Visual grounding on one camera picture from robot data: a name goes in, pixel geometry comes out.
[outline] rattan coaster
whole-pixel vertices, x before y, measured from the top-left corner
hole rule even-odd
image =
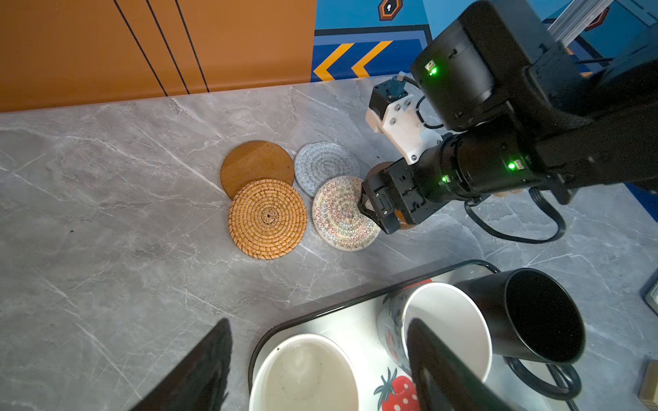
[[[272,260],[299,244],[307,220],[299,193],[289,184],[267,178],[238,192],[228,211],[228,230],[245,254]]]
[[[324,184],[313,200],[315,229],[329,245],[342,251],[363,250],[380,231],[357,208],[362,181],[357,177],[336,177]]]
[[[334,177],[359,175],[359,163],[354,154],[329,141],[306,144],[295,157],[295,178],[311,197]]]
[[[385,161],[377,164],[375,167],[372,167],[372,169],[368,172],[366,178],[374,176],[375,174],[379,173],[380,171],[390,166],[391,164],[393,164],[392,161]],[[410,228],[414,228],[416,226],[416,224],[407,224],[407,221],[405,220],[405,217],[402,215],[400,210],[395,210],[395,216],[397,217],[398,221],[400,221],[401,230],[409,230]]]
[[[248,183],[274,178],[292,184],[295,168],[290,155],[269,141],[248,141],[233,149],[219,172],[222,188],[233,199]]]

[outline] woven coaster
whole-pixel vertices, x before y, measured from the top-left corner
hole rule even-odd
[[[252,181],[228,211],[228,230],[245,254],[272,260],[288,254],[306,231],[306,207],[295,189],[279,180]]]
[[[313,224],[323,240],[342,251],[363,250],[377,238],[379,227],[359,212],[361,182],[342,176],[329,180],[313,200]]]
[[[338,176],[359,176],[359,163],[345,147],[329,141],[306,144],[295,157],[295,178],[306,194]]]
[[[372,167],[372,169],[370,169],[366,178],[370,176],[374,176],[375,174],[379,173],[380,171],[390,166],[391,164],[393,164],[392,161],[385,161],[377,164],[375,167]],[[398,221],[400,221],[401,230],[409,230],[416,226],[416,224],[407,224],[407,221],[405,220],[405,217],[402,215],[402,212],[400,212],[400,210],[395,210],[395,216],[397,217]]]
[[[248,183],[274,178],[292,184],[295,169],[290,155],[269,141],[248,141],[233,149],[219,172],[222,188],[233,199]]]

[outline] black tray rim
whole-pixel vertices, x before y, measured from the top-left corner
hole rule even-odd
[[[418,277],[415,277],[415,278],[412,278],[412,279],[408,279],[407,281],[402,281],[401,283],[393,284],[393,285],[390,285],[388,287],[385,287],[385,288],[382,288],[382,289],[379,289],[379,290],[376,290],[376,291],[372,291],[370,293],[361,295],[360,297],[355,297],[355,298],[353,298],[351,300],[348,300],[348,301],[345,301],[345,302],[339,302],[338,304],[329,306],[328,308],[322,308],[322,309],[317,310],[315,312],[312,312],[310,314],[306,314],[306,315],[303,315],[301,317],[293,318],[292,320],[282,322],[281,324],[278,324],[277,326],[274,326],[274,327],[270,328],[270,330],[267,331],[261,337],[261,339],[258,341],[258,344],[256,344],[256,348],[251,353],[251,358],[249,359],[249,370],[247,372],[247,384],[248,384],[248,387],[249,387],[249,395],[251,395],[251,388],[252,388],[251,385],[252,385],[252,380],[253,380],[253,368],[256,365],[256,358],[261,353],[261,350],[263,349],[263,346],[265,345],[265,343],[267,343],[267,341],[269,341],[269,339],[272,338],[273,335],[275,335],[275,334],[277,334],[277,333],[279,333],[279,332],[281,332],[285,329],[288,329],[290,327],[298,326],[299,324],[302,324],[302,323],[310,321],[310,320],[315,320],[316,318],[320,318],[322,316],[325,316],[327,314],[331,314],[333,312],[342,310],[344,308],[353,306],[355,304],[360,304],[364,301],[368,301],[370,299],[381,297],[382,295],[388,294],[391,291],[395,291],[397,289],[407,287],[407,286],[412,285],[414,283],[424,281],[424,280],[432,278],[432,277],[440,276],[442,274],[445,274],[447,272],[456,270],[458,268],[462,268],[462,267],[465,267],[465,266],[471,266],[471,265],[485,267],[486,269],[491,271],[492,274],[496,274],[496,273],[501,272],[498,269],[498,267],[494,266],[490,262],[486,262],[484,260],[467,260],[467,261],[464,261],[464,262],[460,262],[458,264],[454,264],[452,266],[448,266],[448,267],[445,267],[445,268],[441,268],[439,270],[434,270],[434,271],[428,272],[427,274],[423,274],[421,276],[418,276]]]

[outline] black mug handle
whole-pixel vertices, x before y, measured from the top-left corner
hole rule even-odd
[[[516,374],[525,385],[529,386],[539,394],[560,401],[568,401],[580,394],[582,383],[580,376],[573,368],[573,366],[556,366],[553,364],[546,364],[547,367],[555,371],[566,383],[566,387],[556,387],[540,379],[532,372],[528,371],[518,358],[503,357],[505,363],[510,367],[512,372]]]

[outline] mug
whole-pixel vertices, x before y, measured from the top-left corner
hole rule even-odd
[[[411,375],[407,332],[420,318],[483,382],[492,365],[492,342],[484,317],[463,291],[426,283],[394,291],[377,315],[377,334],[391,359]]]
[[[478,306],[491,333],[493,353],[527,386],[555,400],[570,400],[582,384],[571,366],[585,349],[585,325],[565,289],[533,268],[490,274],[455,284]],[[566,387],[536,377],[521,361],[546,363]]]
[[[277,345],[259,368],[249,398],[249,411],[358,409],[352,363],[317,334],[295,335]]]

